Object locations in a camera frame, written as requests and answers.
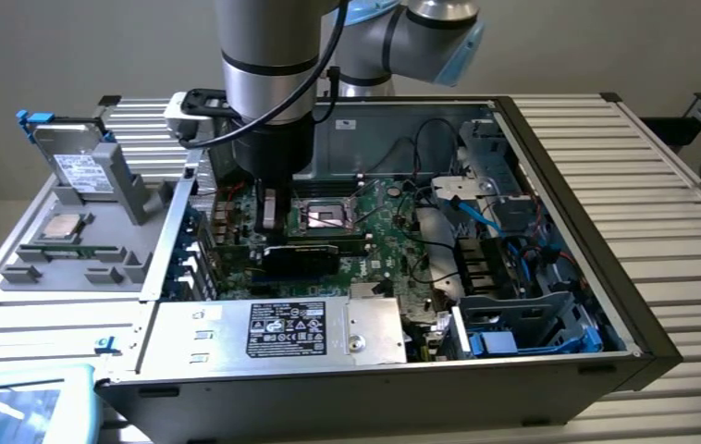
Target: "blue cable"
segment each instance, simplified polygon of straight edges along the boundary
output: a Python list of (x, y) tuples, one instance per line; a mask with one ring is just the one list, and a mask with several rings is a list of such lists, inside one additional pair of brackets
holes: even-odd
[[(518, 257), (518, 250), (514, 248), (514, 246), (508, 242), (508, 248), (514, 254), (514, 257)], [(526, 259), (521, 257), (521, 266), (524, 266), (524, 277), (526, 278), (528, 282), (532, 282), (532, 274), (529, 272), (529, 264), (526, 263)]]
[(498, 226), (498, 224), (493, 220), (486, 219), (485, 216), (481, 215), (480, 211), (472, 208), (472, 206), (466, 202), (458, 203), (458, 208), (466, 211), (469, 215), (474, 218), (474, 220), (477, 220), (481, 224), (493, 228), (497, 231), (498, 236), (504, 237), (504, 231), (501, 230), (501, 227)]

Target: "label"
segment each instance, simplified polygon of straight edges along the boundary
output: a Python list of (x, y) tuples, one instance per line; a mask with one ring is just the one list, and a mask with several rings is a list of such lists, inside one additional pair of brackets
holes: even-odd
[(356, 120), (335, 120), (334, 127), (338, 130), (356, 130)]
[(89, 155), (55, 154), (66, 179), (79, 192), (113, 192), (105, 169)]
[(247, 354), (251, 358), (326, 354), (326, 303), (254, 303)]

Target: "white wall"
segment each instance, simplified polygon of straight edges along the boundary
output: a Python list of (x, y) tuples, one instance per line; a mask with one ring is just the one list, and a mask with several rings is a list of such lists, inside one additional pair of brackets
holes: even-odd
[[(701, 1), (480, 0), (484, 47), (456, 93), (617, 91), (677, 114), (701, 91)], [(87, 114), (107, 93), (221, 87), (213, 0), (0, 0), (0, 199), (39, 189), (22, 107)], [(400, 93), (453, 93), (398, 80)]]

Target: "circuit board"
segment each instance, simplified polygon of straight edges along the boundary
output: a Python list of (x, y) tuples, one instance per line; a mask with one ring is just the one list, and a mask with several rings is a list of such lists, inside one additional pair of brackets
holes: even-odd
[[(266, 245), (266, 239), (253, 232), (257, 207), (253, 189), (239, 191), (231, 203), (221, 200), (214, 221), (221, 300), (354, 296), (357, 291), (370, 294), (370, 289), (389, 279), (402, 314), (418, 322), (434, 320), (433, 309), (425, 310), (433, 288), (417, 283), (409, 272), (409, 266), (425, 254), (424, 246), (409, 240), (393, 224), (400, 206), (404, 216), (413, 213), (413, 199), (405, 196), (400, 182), (378, 179), (349, 197), (294, 198), (289, 243), (341, 245), (342, 251), (352, 251), (342, 254), (335, 275), (306, 281), (269, 281), (265, 270), (258, 268), (254, 252)], [(349, 211), (346, 220), (329, 219), (321, 223), (317, 216), (307, 216), (313, 208), (318, 214), (321, 208), (330, 211), (329, 207), (340, 205)], [(425, 269), (417, 269), (416, 275), (430, 278)]]

